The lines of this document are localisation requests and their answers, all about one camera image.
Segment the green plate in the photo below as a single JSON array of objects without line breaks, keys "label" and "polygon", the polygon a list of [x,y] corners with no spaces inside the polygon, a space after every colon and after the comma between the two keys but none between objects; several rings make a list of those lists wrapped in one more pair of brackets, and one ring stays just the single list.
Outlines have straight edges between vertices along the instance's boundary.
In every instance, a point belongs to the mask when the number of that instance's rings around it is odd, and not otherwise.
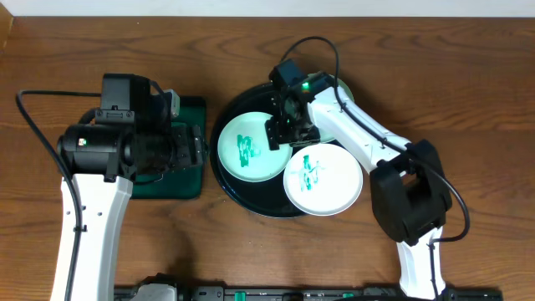
[{"label": "green plate", "polygon": [[354,103],[354,96],[348,85],[344,83],[341,79],[337,79],[336,82],[338,84],[338,88],[335,90],[335,92],[338,93],[343,91],[343,93],[340,95],[339,99],[336,99],[334,101],[334,103],[339,106],[339,118],[344,117],[345,120],[339,120],[339,129],[335,131],[335,135],[333,135],[333,133],[331,132],[333,128],[331,129],[325,127],[325,118],[321,117],[320,119],[322,121],[322,124],[316,125],[318,119],[314,116],[314,114],[318,113],[319,103],[315,104],[314,102],[311,102],[307,106],[307,112],[310,117],[310,120],[312,121],[313,125],[318,128],[320,143],[329,143],[341,135],[345,139],[358,130],[358,124],[355,123],[355,121],[351,118],[348,112],[344,112],[344,108],[339,103],[340,100],[342,100],[344,104],[348,104],[349,101]]},{"label": "green plate", "polygon": [[281,145],[270,150],[265,123],[271,115],[247,112],[229,121],[217,141],[217,156],[224,169],[247,182],[267,181],[281,173],[290,160],[293,148]]}]

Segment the white plate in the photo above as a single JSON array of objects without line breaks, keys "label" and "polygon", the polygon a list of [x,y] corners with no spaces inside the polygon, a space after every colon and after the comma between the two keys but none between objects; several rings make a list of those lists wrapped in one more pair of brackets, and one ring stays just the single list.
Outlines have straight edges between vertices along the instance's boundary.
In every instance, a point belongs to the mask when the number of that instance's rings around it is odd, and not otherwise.
[{"label": "white plate", "polygon": [[332,216],[351,207],[364,184],[360,164],[344,148],[311,145],[292,156],[283,174],[289,201],[302,212]]}]

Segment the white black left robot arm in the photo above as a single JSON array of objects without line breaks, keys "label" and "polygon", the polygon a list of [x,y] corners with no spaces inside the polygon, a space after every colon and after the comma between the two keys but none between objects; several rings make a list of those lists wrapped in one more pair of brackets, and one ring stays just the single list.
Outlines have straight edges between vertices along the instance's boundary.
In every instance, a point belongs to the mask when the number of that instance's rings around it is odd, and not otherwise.
[{"label": "white black left robot arm", "polygon": [[172,125],[180,97],[135,74],[105,74],[100,105],[59,137],[67,173],[53,300],[110,300],[120,229],[134,186],[201,166],[197,125]]}]

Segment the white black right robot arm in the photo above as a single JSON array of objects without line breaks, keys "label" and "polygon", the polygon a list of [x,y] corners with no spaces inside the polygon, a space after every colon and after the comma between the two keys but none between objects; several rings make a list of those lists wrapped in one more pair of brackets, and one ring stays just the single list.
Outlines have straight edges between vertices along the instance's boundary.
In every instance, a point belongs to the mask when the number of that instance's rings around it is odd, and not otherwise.
[{"label": "white black right robot arm", "polygon": [[454,189],[435,147],[396,135],[341,88],[281,89],[281,111],[266,124],[272,149],[299,147],[284,173],[291,202],[314,215],[350,206],[369,175],[372,209],[400,258],[400,288],[409,298],[438,299],[446,288],[438,245]]}]

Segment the round black tray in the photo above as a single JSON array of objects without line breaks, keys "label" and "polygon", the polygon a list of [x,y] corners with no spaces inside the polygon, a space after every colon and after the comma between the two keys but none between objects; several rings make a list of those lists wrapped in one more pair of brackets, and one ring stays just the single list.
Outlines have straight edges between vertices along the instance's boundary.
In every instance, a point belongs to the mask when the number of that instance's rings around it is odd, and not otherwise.
[{"label": "round black tray", "polygon": [[[261,84],[238,95],[222,111],[211,134],[211,167],[225,193],[246,209],[266,217],[299,217],[307,213],[302,212],[289,201],[283,187],[285,169],[270,180],[247,182],[227,172],[217,156],[217,141],[223,127],[233,118],[247,112],[263,112],[273,116],[276,110],[273,104],[275,94],[272,84]],[[292,148],[293,156],[305,147]]]}]

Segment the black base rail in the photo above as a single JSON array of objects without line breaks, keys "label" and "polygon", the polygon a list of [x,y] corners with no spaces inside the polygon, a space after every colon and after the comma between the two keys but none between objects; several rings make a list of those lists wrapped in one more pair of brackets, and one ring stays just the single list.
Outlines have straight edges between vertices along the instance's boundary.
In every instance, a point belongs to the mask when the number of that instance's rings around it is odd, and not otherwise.
[{"label": "black base rail", "polygon": [[172,275],[158,273],[133,286],[117,285],[114,301],[329,301],[329,300],[408,300],[392,285],[363,288],[275,288],[228,287],[224,282],[183,283]]}]

